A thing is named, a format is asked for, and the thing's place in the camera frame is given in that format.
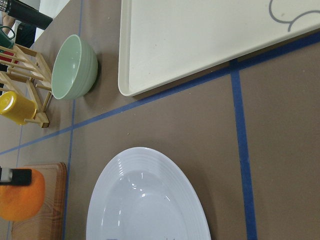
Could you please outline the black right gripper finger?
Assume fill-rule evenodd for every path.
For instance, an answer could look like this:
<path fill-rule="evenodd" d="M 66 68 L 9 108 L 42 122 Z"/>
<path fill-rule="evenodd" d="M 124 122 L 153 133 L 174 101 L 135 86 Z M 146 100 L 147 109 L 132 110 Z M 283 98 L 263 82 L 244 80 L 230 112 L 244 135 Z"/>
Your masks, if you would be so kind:
<path fill-rule="evenodd" d="M 0 168 L 1 186 L 29 186 L 32 182 L 32 170 L 29 168 Z"/>

